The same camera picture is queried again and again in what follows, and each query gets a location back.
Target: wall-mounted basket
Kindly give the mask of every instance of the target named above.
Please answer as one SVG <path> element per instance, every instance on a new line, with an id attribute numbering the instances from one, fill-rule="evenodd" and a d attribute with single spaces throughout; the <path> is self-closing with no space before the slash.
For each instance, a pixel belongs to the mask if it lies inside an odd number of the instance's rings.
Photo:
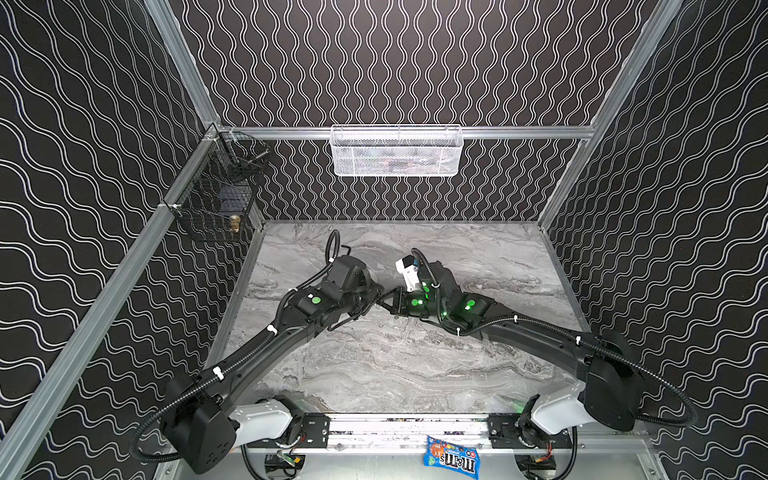
<path id="1" fill-rule="evenodd" d="M 333 170 L 341 177 L 453 177 L 459 125 L 333 125 Z"/>
<path id="2" fill-rule="evenodd" d="M 181 228 L 199 242 L 242 242 L 253 237 L 250 210 L 256 193 L 254 178 L 269 160 L 270 149 L 247 156 L 219 146 L 211 151 L 187 186 L 184 201 L 174 209 Z"/>

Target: candy bag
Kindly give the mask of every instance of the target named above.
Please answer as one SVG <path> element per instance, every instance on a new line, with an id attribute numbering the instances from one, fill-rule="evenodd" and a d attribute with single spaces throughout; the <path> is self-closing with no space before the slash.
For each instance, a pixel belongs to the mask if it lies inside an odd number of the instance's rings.
<path id="1" fill-rule="evenodd" d="M 430 436 L 427 437 L 424 465 L 461 472 L 475 480 L 480 477 L 480 457 L 477 450 L 453 445 Z"/>

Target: cable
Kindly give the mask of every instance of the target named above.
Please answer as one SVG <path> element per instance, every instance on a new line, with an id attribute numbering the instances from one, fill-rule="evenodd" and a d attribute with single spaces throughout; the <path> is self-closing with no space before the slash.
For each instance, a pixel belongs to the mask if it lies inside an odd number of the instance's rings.
<path id="1" fill-rule="evenodd" d="M 446 326 L 445 320 L 442 317 L 442 295 L 440 293 L 440 283 L 438 283 L 437 278 L 435 277 L 435 274 L 432 272 L 432 268 L 429 266 L 429 261 L 427 260 L 427 257 L 424 256 L 424 253 L 422 253 L 421 250 L 418 248 L 412 248 L 411 254 L 419 261 L 419 268 L 424 266 L 424 269 L 427 271 L 427 274 L 429 275 L 429 278 L 432 280 L 432 290 L 435 294 L 435 303 L 437 304 L 437 321 L 439 325 L 446 331 L 450 332 L 451 330 Z"/>
<path id="2" fill-rule="evenodd" d="M 552 480 L 563 480 L 563 478 L 571 474 L 571 470 L 576 465 L 576 454 L 578 453 L 578 436 L 576 435 L 576 427 L 571 429 L 571 459 L 568 460 L 568 465 L 565 466 L 563 472 L 554 477 Z"/>
<path id="3" fill-rule="evenodd" d="M 677 388 L 677 386 L 673 385 L 672 383 L 669 383 L 665 378 L 658 375 L 656 372 L 649 370 L 642 363 L 633 362 L 632 360 L 628 359 L 627 357 L 619 353 L 614 352 L 613 350 L 607 349 L 602 345 L 598 345 L 597 343 L 592 343 L 589 340 L 583 339 L 579 335 L 574 334 L 568 329 L 564 329 L 559 326 L 552 325 L 551 323 L 545 322 L 544 320 L 531 318 L 530 316 L 522 315 L 520 313 L 516 313 L 513 316 L 505 315 L 505 316 L 500 316 L 494 319 L 490 319 L 488 322 L 485 322 L 482 325 L 478 325 L 469 330 L 459 332 L 459 336 L 472 335 L 473 333 L 478 332 L 479 330 L 482 330 L 487 326 L 494 325 L 496 323 L 502 323 L 502 322 L 524 322 L 524 323 L 531 323 L 533 325 L 538 325 L 540 327 L 543 327 L 545 329 L 548 329 L 552 332 L 555 332 L 559 335 L 564 336 L 565 338 L 569 339 L 570 341 L 576 343 L 579 346 L 588 348 L 595 353 L 599 353 L 600 355 L 605 356 L 609 359 L 615 360 L 619 363 L 623 363 L 624 365 L 632 369 L 639 370 L 642 373 L 646 374 L 647 376 L 659 382 L 665 389 L 669 390 L 674 396 L 677 397 L 677 399 L 680 400 L 680 402 L 683 403 L 686 410 L 688 411 L 687 418 L 683 417 L 680 420 L 662 419 L 660 417 L 654 417 L 651 415 L 646 415 L 644 413 L 639 414 L 637 416 L 637 420 L 641 420 L 643 422 L 655 423 L 657 425 L 683 428 L 683 427 L 688 427 L 693 425 L 699 419 L 699 411 L 696 408 L 696 404 L 694 404 L 693 400 L 691 400 L 690 397 L 686 395 L 685 392 L 683 392 L 683 390 Z M 451 334 L 455 334 L 455 332 L 451 332 L 450 329 L 446 329 L 446 331 Z"/>
<path id="4" fill-rule="evenodd" d="M 250 473 L 250 476 L 253 477 L 253 480 L 267 480 L 263 476 L 259 475 L 256 472 L 256 469 L 253 468 L 253 465 L 250 464 L 250 460 L 248 459 L 248 445 L 242 444 L 240 446 L 240 453 L 243 454 L 243 463 L 245 464 L 245 468 Z"/>
<path id="5" fill-rule="evenodd" d="M 331 245 L 333 245 L 333 255 L 331 254 Z M 276 327 L 277 325 L 280 324 L 280 318 L 283 316 L 283 309 L 285 308 L 285 305 L 288 303 L 288 300 L 290 300 L 291 296 L 293 296 L 293 294 L 297 290 L 306 288 L 307 286 L 312 284 L 315 280 L 319 279 L 321 276 L 328 273 L 328 271 L 333 266 L 333 261 L 339 256 L 340 245 L 341 245 L 341 236 L 339 235 L 338 230 L 334 230 L 328 236 L 328 241 L 326 242 L 326 256 L 325 256 L 326 265 L 318 273 L 315 273 L 308 280 L 305 280 L 304 282 L 302 282 L 298 287 L 296 287 L 295 289 L 289 290 L 288 293 L 283 295 L 283 298 L 280 299 L 280 303 L 277 306 L 277 311 L 275 312 L 275 319 L 270 324 L 271 326 Z M 221 374 L 226 376 L 227 373 L 232 372 L 233 370 L 235 370 L 236 368 L 240 367 L 245 362 L 253 358 L 253 356 L 255 356 L 269 342 L 272 341 L 272 339 L 276 336 L 276 331 L 277 331 L 276 328 L 274 330 L 270 330 L 266 338 L 262 340 L 261 343 L 259 343 L 256 347 L 244 353 L 240 358 L 230 362 L 226 367 L 223 367 L 221 369 Z M 162 417 L 165 414 L 165 412 L 181 405 L 182 403 L 186 402 L 188 399 L 191 399 L 198 393 L 203 392 L 205 389 L 207 389 L 217 381 L 218 381 L 218 378 L 214 376 L 203 383 L 197 384 L 195 386 L 191 386 L 190 389 L 188 389 L 186 392 L 182 393 L 176 399 L 169 402 L 168 404 L 166 404 L 165 406 L 157 410 L 153 415 L 150 415 L 149 418 L 144 420 L 144 422 L 141 425 L 139 425 L 139 428 L 134 433 L 134 436 L 131 437 L 131 441 L 128 443 L 128 452 L 131 454 L 131 456 L 142 463 L 171 462 L 173 460 L 178 460 L 179 458 L 181 458 L 181 454 L 179 452 L 166 453 L 162 455 L 153 455 L 153 454 L 144 453 L 138 448 L 139 440 L 141 440 L 141 436 L 144 434 L 144 432 L 146 432 L 147 429 L 149 429 L 149 427 L 153 423 L 159 420 L 160 417 Z"/>

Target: black wavy patterned wall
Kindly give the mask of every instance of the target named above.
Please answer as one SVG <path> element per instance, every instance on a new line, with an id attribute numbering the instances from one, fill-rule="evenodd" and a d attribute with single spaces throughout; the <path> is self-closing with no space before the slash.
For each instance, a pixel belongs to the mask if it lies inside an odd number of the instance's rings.
<path id="1" fill-rule="evenodd" d="M 0 12 L 1 438 L 204 129 L 143 2 Z"/>
<path id="2" fill-rule="evenodd" d="M 768 478 L 767 31 L 764 0 L 686 1 L 550 230 L 592 325 L 700 406 L 655 436 L 675 480 Z"/>
<path id="3" fill-rule="evenodd" d="M 171 0 L 222 122 L 584 125 L 654 0 Z"/>
<path id="4" fill-rule="evenodd" d="M 165 382 L 202 370 L 240 274 L 246 243 L 198 244 L 174 225 L 157 248 L 24 478 L 152 478 L 128 454 Z M 141 444 L 160 453 L 154 428 Z"/>
<path id="5" fill-rule="evenodd" d="M 281 141 L 257 203 L 273 220 L 536 221 L 577 143 L 466 141 L 454 177 L 337 177 L 328 142 Z"/>

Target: gray marble surface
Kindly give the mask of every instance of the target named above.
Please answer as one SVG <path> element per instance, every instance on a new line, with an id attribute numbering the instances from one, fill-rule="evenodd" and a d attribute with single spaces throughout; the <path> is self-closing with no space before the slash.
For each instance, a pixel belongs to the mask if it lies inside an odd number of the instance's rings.
<path id="1" fill-rule="evenodd" d="M 418 247 L 450 268 L 464 291 L 579 329 L 535 225 L 270 223 L 227 355 L 272 320 L 288 289 L 323 266 L 333 228 L 385 289 L 402 284 L 395 262 Z M 457 338 L 374 306 L 292 352 L 242 402 L 280 394 L 323 412 L 515 412 L 540 387 L 572 381 L 518 349 Z"/>

